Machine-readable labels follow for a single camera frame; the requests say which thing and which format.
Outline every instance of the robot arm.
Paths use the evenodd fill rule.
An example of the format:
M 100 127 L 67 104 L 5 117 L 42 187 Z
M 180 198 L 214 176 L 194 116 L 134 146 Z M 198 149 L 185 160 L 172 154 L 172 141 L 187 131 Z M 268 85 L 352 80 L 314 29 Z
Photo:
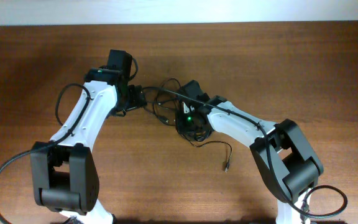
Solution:
M 227 134 L 250 148 L 264 184 L 278 199 L 277 223 L 310 222 L 288 203 L 307 212 L 306 208 L 302 208 L 305 204 L 303 199 L 310 188 L 317 185 L 318 177 L 324 169 L 295 122 L 286 119 L 277 124 L 256 118 L 237 109 L 220 96 L 209 98 L 194 80 L 181 87 L 178 92 L 182 95 L 182 107 L 176 115 L 179 134 L 216 131 Z M 260 128 L 266 132 L 268 146 Z M 274 173 L 269 169 L 267 148 L 270 150 Z M 278 153 L 289 148 L 291 154 L 281 159 Z
M 108 64 L 93 68 L 85 76 L 84 88 L 73 111 L 51 141 L 67 138 L 48 150 L 31 154 L 34 197 L 37 205 L 53 212 L 88 223 L 112 224 L 115 218 L 98 200 L 99 178 L 92 158 L 96 137 L 108 116 L 125 116 L 126 112 L 146 104 L 142 87 L 127 85 L 132 56 L 110 51 Z M 81 111 L 89 103 L 74 129 Z M 37 149 L 47 142 L 37 142 Z M 69 172 L 54 167 L 69 164 Z

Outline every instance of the black bracket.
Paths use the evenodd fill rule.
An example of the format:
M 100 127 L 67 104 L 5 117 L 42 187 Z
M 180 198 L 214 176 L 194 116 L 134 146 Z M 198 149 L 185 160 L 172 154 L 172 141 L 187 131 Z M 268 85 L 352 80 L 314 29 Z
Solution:
M 324 172 L 323 164 L 295 122 L 286 119 L 275 127 L 275 130 L 268 134 L 268 138 L 272 165 L 280 186 L 275 183 L 269 169 L 265 140 L 258 138 L 250 146 L 250 150 L 269 191 L 280 201 L 286 202 L 281 188 L 295 203 L 299 195 L 317 185 L 318 177 Z M 277 152 L 289 148 L 292 153 L 281 160 Z
M 183 85 L 179 93 L 194 100 L 208 102 L 210 100 L 207 93 L 204 93 L 197 81 L 192 80 Z M 184 112 L 184 106 L 189 109 L 188 113 Z M 180 99 L 180 109 L 175 113 L 175 127 L 180 135 L 192 141 L 199 141 L 198 136 L 209 136 L 213 129 L 209 125 L 206 114 L 200 113 L 199 109 L 202 104 L 195 103 L 192 100 Z
M 33 149 L 46 146 L 36 142 Z M 63 162 L 69 163 L 70 172 L 58 172 Z M 37 205 L 53 212 L 68 210 L 86 215 L 99 194 L 99 177 L 90 148 L 82 144 L 74 147 L 55 146 L 31 154 L 34 198 Z
M 85 82 L 101 81 L 114 85 L 117 90 L 117 105 L 109 115 L 123 117 L 128 111 L 146 106 L 142 86 L 128 85 L 131 79 L 132 55 L 123 50 L 110 50 L 107 65 L 91 68 Z

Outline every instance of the wire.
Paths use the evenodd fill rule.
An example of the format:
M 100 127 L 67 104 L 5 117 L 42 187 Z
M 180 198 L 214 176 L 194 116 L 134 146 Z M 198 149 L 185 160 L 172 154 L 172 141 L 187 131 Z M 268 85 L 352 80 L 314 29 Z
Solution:
M 66 221 L 64 221 L 62 224 L 76 223 L 76 220 L 77 220 L 76 217 L 70 217 Z
M 163 88 L 169 81 L 175 81 L 179 88 L 181 88 L 181 85 L 180 85 L 180 82 L 176 79 L 176 78 L 169 78 L 167 80 L 165 80 L 164 82 L 162 82 L 162 84 L 160 85 L 161 88 Z M 156 118 L 163 124 L 167 125 L 167 126 L 175 126 L 175 124 L 169 124 L 169 119 L 164 117 L 164 116 L 161 116 L 160 114 L 157 113 L 157 110 L 155 109 L 155 105 L 157 105 L 159 108 L 162 108 L 162 109 L 166 109 L 166 110 L 171 110 L 171 111 L 174 111 L 174 112 L 177 112 L 178 111 L 178 107 L 176 105 L 176 102 L 179 101 L 179 98 L 178 97 L 175 97 L 175 98 L 172 98 L 171 95 L 170 96 L 170 99 L 168 100 L 163 100 L 163 101 L 158 101 L 158 98 L 162 95 L 162 93 L 164 93 L 164 91 L 162 90 L 159 90 L 157 92 L 157 95 L 156 97 L 154 98 L 153 101 L 146 101 L 147 103 L 151 103 L 152 104 L 152 108 L 153 108 L 153 111 L 150 111 L 149 109 L 147 109 L 147 107 L 144 107 L 144 110 L 146 110 L 148 113 L 150 114 L 153 114 L 154 116 L 156 116 Z M 167 107 L 164 107 L 163 105 L 165 103 L 168 103 L 168 102 L 171 102 L 173 101 L 174 105 L 175 105 L 175 108 L 167 108 Z M 212 131 L 208 131 L 208 132 L 205 132 L 204 134 L 202 133 L 198 133 L 196 131 L 192 131 L 192 132 L 189 132 L 189 133 L 186 133 L 187 135 L 191 136 L 193 135 L 193 139 L 197 142 L 202 142 L 204 141 L 205 139 L 207 139 L 210 135 L 211 135 Z M 226 166 L 224 168 L 224 171 L 227 172 L 229 167 L 230 167 L 230 158 L 231 158 L 231 155 L 232 155 L 232 147 L 229 143 L 227 142 L 224 142 L 224 141 L 209 141 L 209 142 L 206 142 L 204 144 L 201 144 L 199 146 L 197 146 L 196 144 L 193 144 L 191 142 L 190 139 L 188 139 L 184 134 L 181 134 L 181 136 L 186 139 L 193 147 L 203 147 L 207 144 L 210 144 L 210 143 L 223 143 L 223 144 L 227 144 L 229 147 L 230 147 L 230 155 L 229 155 L 229 159 L 227 160 L 226 162 Z
M 54 141 L 54 142 L 51 142 L 50 144 L 48 144 L 48 145 L 46 145 L 46 146 L 42 146 L 42 147 L 38 147 L 38 148 L 36 148 L 36 149 L 31 149 L 31 150 L 27 150 L 27 151 L 21 152 L 21 153 L 15 155 L 15 156 L 13 156 L 12 158 L 8 159 L 3 165 L 0 166 L 0 174 L 1 174 L 1 172 L 2 172 L 9 164 L 11 164 L 12 162 L 14 162 L 14 161 L 20 159 L 21 157 L 24 157 L 24 156 L 26 156 L 26 155 L 29 155 L 29 154 L 31 154 L 31 153 L 33 153 L 33 152 L 39 152 L 39 151 L 43 151 L 43 150 L 49 149 L 49 148 L 51 148 L 51 147 L 54 147 L 54 146 L 58 145 L 59 143 L 61 143 L 62 141 L 64 141 L 68 136 L 70 136 L 70 135 L 73 133 L 73 130 L 76 128 L 77 124 L 80 122 L 82 116 L 84 115 L 85 110 L 87 109 L 87 107 L 88 107 L 88 105 L 89 105 L 89 103 L 90 103 L 90 101 L 91 101 L 91 94 L 90 94 L 90 92 L 88 91 L 88 89 L 86 89 L 86 87 L 83 86 L 83 85 L 76 84 L 76 83 L 69 84 L 69 85 L 67 85 L 65 88 L 63 88 L 62 91 L 60 92 L 59 98 L 58 98 L 58 101 L 57 101 L 57 108 L 58 108 L 58 104 L 59 104 L 59 102 L 60 102 L 60 98 L 62 97 L 64 91 L 67 90 L 67 88 L 69 88 L 70 86 L 79 86 L 79 87 L 81 87 L 82 89 L 84 89 L 85 92 L 86 92 L 86 94 L 88 95 L 88 97 L 86 98 L 86 102 L 85 102 L 85 104 L 84 104 L 84 107 L 82 108 L 80 114 L 78 115 L 77 119 L 76 119 L 75 122 L 73 123 L 73 126 L 72 126 L 70 129 L 68 129 L 68 131 L 66 132 L 66 134 L 65 134 L 63 137 L 61 137 L 60 139 L 58 139 L 58 140 L 56 140 L 56 141 Z M 3 223 L 3 224 L 10 224 L 10 222 L 7 221 L 7 220 L 3 217 L 3 215 L 1 214 L 1 212 L 0 212 L 0 222 Z
M 305 217 L 308 217 L 308 218 L 329 218 L 329 217 L 333 217 L 333 216 L 336 216 L 336 215 L 339 215 L 341 212 L 343 212 L 345 210 L 345 208 L 347 207 L 347 197 L 346 197 L 346 194 L 344 192 L 342 192 L 341 190 L 333 187 L 333 186 L 329 186 L 329 185 L 321 185 L 321 186 L 317 186 L 317 187 L 314 187 L 312 188 L 308 194 L 306 194 L 306 197 L 304 200 L 307 200 L 307 197 L 309 197 L 311 195 L 311 193 L 315 192 L 316 190 L 319 190 L 319 189 L 332 189 L 332 190 L 335 190 L 336 192 L 338 192 L 339 194 L 341 194 L 341 196 L 343 197 L 343 204 L 342 206 L 337 209 L 336 211 L 334 212 L 331 212 L 331 213 L 327 213 L 327 214 L 322 214 L 322 215 L 315 215 L 315 214 L 311 214 L 311 213 L 308 213 L 308 212 L 305 212 L 301 209 L 299 209 L 298 207 L 296 207 L 294 205 L 294 203 L 292 203 L 292 201 L 287 197 L 287 195 L 285 194 L 284 190 L 281 188 L 280 184 L 278 183 L 278 179 L 277 179 L 277 176 L 275 174 L 275 171 L 274 171 L 274 168 L 273 168 L 273 164 L 272 164 L 272 156 L 271 156 L 271 152 L 270 152 L 270 144 L 269 144 L 269 139 L 267 137 L 267 133 L 266 131 L 263 129 L 263 127 L 259 124 L 259 123 L 256 123 L 255 121 L 253 121 L 252 119 L 244 116 L 244 115 L 241 115 L 239 113 L 236 113 L 235 111 L 231 111 L 231 110 L 228 110 L 228 109 L 224 109 L 224 108 L 221 108 L 219 106 L 214 106 L 214 105 L 210 105 L 210 104 L 207 104 L 205 102 L 202 102 L 200 100 L 196 100 L 196 99 L 192 99 L 188 96 L 185 96 L 185 95 L 182 95 L 180 93 L 176 93 L 174 91 L 171 91 L 171 90 L 167 90 L 167 89 L 164 89 L 164 88 L 160 88 L 160 87 L 156 87 L 156 86 L 148 86 L 148 87 L 144 87 L 143 88 L 144 90 L 148 90 L 148 89 L 153 89 L 153 90 L 160 90 L 160 91 L 166 91 L 168 93 L 172 93 L 172 94 L 175 94 L 176 96 L 179 96 L 181 98 L 184 98 L 184 99 L 187 99 L 187 100 L 191 100 L 191 101 L 194 101 L 196 103 L 199 103 L 199 104 L 202 104 L 202 105 L 205 105 L 205 106 L 210 106 L 212 108 L 215 108 L 217 110 L 221 110 L 223 112 L 226 112 L 228 114 L 233 114 L 235 116 L 238 116 L 246 121 L 249 121 L 250 123 L 252 123 L 253 125 L 255 125 L 261 132 L 262 134 L 264 135 L 264 140 L 265 140 L 265 147 L 266 147 L 266 155 L 267 155 L 267 162 L 268 162 L 268 168 L 269 170 L 271 171 L 272 175 L 273 175 L 273 179 L 274 179 L 274 182 L 275 184 L 277 185 L 278 189 L 280 189 L 280 193 L 281 195 L 283 196 L 283 198 L 285 199 L 286 203 L 289 204 L 289 206 L 291 206 L 294 210 L 296 210 L 300 215 L 303 215 Z
M 224 142 L 224 141 L 209 141 L 209 142 L 206 142 L 204 144 L 200 144 L 200 145 L 196 145 L 196 144 L 193 144 L 184 134 L 181 135 L 182 137 L 184 137 L 192 146 L 194 147 L 203 147 L 207 144 L 211 144 L 211 143 L 223 143 L 223 144 L 226 144 L 230 147 L 230 154 L 229 154 L 229 158 L 227 159 L 227 162 L 226 162 L 226 165 L 224 167 L 224 171 L 227 172 L 229 170 L 229 167 L 230 167 L 230 159 L 231 159 L 231 154 L 233 152 L 233 148 L 231 147 L 231 145 L 227 142 Z
M 163 81 L 160 85 L 161 88 L 163 88 L 169 81 L 176 81 L 178 83 L 179 88 L 181 88 L 180 82 L 176 79 L 176 78 L 169 78 L 165 81 Z M 170 111 L 178 111 L 178 98 L 174 98 L 172 95 L 169 95 L 170 99 L 168 100 L 164 100 L 164 101 L 158 101 L 158 99 L 160 98 L 160 96 L 163 95 L 163 93 L 165 93 L 164 91 L 158 91 L 154 100 L 153 101 L 147 101 L 147 103 L 151 103 L 152 104 L 152 111 L 147 109 L 147 107 L 143 107 L 144 110 L 146 110 L 148 113 L 153 114 L 162 124 L 167 125 L 167 126 L 175 126 L 174 124 L 170 124 L 169 123 L 169 119 L 166 118 L 165 116 L 162 116 L 158 113 L 158 109 L 157 108 L 162 108 L 165 110 L 170 110 Z M 168 102 L 173 102 L 175 108 L 168 108 L 163 106 L 165 103 Z
M 62 96 L 64 94 L 64 92 L 66 92 L 67 89 L 69 89 L 70 87 L 72 86 L 77 86 L 77 87 L 80 87 L 82 88 L 86 94 L 88 95 L 88 97 L 91 96 L 91 93 L 89 92 L 89 90 L 83 86 L 83 85 L 80 85 L 80 84 L 77 84 L 77 83 L 71 83 L 71 84 L 68 84 L 67 86 L 65 86 L 59 93 L 59 97 L 57 98 L 57 101 L 56 101 L 56 107 L 55 107 L 55 116 L 56 116 L 56 120 L 57 122 L 62 126 L 63 123 L 60 121 L 60 118 L 59 118 L 59 105 L 60 105 L 60 100 L 62 99 Z
M 135 64 L 135 73 L 133 75 L 131 75 L 131 77 L 129 77 L 129 81 L 133 80 L 137 74 L 137 71 L 139 71 L 139 66 L 137 66 L 136 59 L 134 57 L 132 57 L 132 60 L 134 61 L 134 64 Z

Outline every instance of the wooden surface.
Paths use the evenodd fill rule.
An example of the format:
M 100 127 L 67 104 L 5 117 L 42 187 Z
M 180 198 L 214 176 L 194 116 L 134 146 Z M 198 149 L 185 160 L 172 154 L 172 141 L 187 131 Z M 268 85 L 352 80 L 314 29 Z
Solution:
M 134 84 L 168 77 L 198 80 L 256 117 L 296 121 L 324 164 L 320 184 L 349 197 L 338 217 L 358 223 L 358 22 L 0 27 L 0 165 L 59 126 L 54 106 L 67 83 L 83 83 L 104 65 L 110 49 L 139 63 Z M 66 118 L 78 99 L 69 91 Z M 173 221 L 253 220 L 276 216 L 249 149 L 219 133 L 210 139 L 234 147 L 231 168 L 219 144 L 191 147 L 175 128 L 143 110 L 109 118 L 94 145 L 99 199 L 118 218 Z M 26 157 L 0 178 L 0 210 L 13 223 L 64 220 L 36 206 Z M 328 190 L 312 196 L 311 210 L 337 209 Z

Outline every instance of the cable connector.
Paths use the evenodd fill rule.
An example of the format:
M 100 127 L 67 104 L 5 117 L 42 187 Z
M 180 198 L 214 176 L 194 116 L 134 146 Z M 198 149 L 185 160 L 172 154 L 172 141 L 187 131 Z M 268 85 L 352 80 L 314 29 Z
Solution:
M 302 203 L 302 207 L 301 207 L 302 211 L 304 212 L 309 212 L 309 205 L 308 205 L 308 201 L 307 198 L 305 197 L 305 199 L 303 199 L 303 203 Z M 302 224 L 305 224 L 307 220 L 307 217 L 305 217 L 304 215 L 301 214 L 301 221 Z
M 62 224 L 81 224 L 82 222 L 77 220 L 77 217 L 72 216 L 64 221 Z
M 226 163 L 226 167 L 224 167 L 224 171 L 227 172 L 229 170 L 229 167 L 230 167 L 230 161 Z
M 160 116 L 160 115 L 158 115 L 157 118 L 158 118 L 161 122 L 163 122 L 163 123 L 165 123 L 165 124 L 168 124 L 168 123 L 169 123 L 169 119 L 168 119 L 167 117 L 165 117 L 165 116 Z

